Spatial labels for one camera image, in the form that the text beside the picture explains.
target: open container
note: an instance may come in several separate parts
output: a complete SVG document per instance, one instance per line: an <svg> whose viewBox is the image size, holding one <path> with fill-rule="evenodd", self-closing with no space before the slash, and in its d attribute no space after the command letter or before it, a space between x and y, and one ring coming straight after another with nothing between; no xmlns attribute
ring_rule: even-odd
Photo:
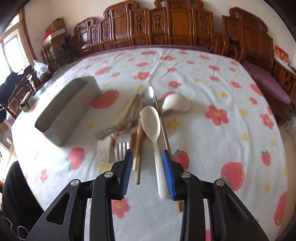
<svg viewBox="0 0 296 241"><path fill-rule="evenodd" d="M100 94L94 76L73 79L45 108L35 127L53 144L62 146L94 98Z"/></svg>

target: cardboard box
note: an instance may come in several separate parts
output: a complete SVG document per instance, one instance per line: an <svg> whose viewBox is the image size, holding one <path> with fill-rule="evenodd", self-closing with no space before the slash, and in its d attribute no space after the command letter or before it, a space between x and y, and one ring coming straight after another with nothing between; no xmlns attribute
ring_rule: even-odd
<svg viewBox="0 0 296 241"><path fill-rule="evenodd" d="M46 33L50 32L50 31L58 31L60 29L65 29L66 30L66 25L64 22L63 18L57 18L56 20L54 20L46 29Z"/></svg>

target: wall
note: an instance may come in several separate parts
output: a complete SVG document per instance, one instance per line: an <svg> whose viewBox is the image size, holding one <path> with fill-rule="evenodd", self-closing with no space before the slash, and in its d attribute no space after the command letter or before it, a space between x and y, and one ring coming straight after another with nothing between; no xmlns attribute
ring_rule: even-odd
<svg viewBox="0 0 296 241"><path fill-rule="evenodd" d="M40 53L45 29L53 21L52 8L49 0L31 0L25 6L25 19L29 38L37 60L43 62Z"/></svg>
<svg viewBox="0 0 296 241"><path fill-rule="evenodd" d="M87 17L103 18L103 11L108 6L120 1L121 0L47 0L52 11L52 20L64 18L67 33L72 35L73 28L77 23ZM154 0L139 0L138 2L142 8L154 8ZM240 7L259 16L267 25L268 33L274 39L274 43L278 44L289 54L290 62L296 66L296 43L283 21L264 0L203 0L203 2L205 5L204 9L214 13L214 24L217 32L222 30L221 15L229 16L228 11L232 7Z"/></svg>

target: carved wooden backrest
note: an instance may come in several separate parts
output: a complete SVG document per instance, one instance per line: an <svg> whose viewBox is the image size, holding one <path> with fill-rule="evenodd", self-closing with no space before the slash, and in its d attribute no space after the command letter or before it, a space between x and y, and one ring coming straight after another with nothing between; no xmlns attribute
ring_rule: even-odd
<svg viewBox="0 0 296 241"><path fill-rule="evenodd" d="M245 42L246 60L270 71L273 62L273 39L266 24L257 16L238 7L222 16L223 32L230 38Z"/></svg>
<svg viewBox="0 0 296 241"><path fill-rule="evenodd" d="M137 1L124 1L108 7L101 21L86 19L74 29L74 48L80 56L128 46L167 44L206 46L216 54L227 54L228 38L213 32L213 13L203 9L202 1L156 0L154 4L156 8L149 10L139 8Z"/></svg>

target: white spoon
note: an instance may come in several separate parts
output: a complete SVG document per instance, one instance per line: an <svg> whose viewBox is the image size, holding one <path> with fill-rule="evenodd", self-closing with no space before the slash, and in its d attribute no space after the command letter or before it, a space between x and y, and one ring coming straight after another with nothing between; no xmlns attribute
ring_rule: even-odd
<svg viewBox="0 0 296 241"><path fill-rule="evenodd" d="M191 103L190 101L180 94L170 94L168 95L162 105L162 110L176 110L176 111L182 111L187 112L191 109Z"/></svg>
<svg viewBox="0 0 296 241"><path fill-rule="evenodd" d="M140 116L143 130L153 143L158 194L162 199L165 199L168 197L168 189L165 182L165 174L157 144L157 140L160 135L159 115L154 107L145 106L141 110Z"/></svg>

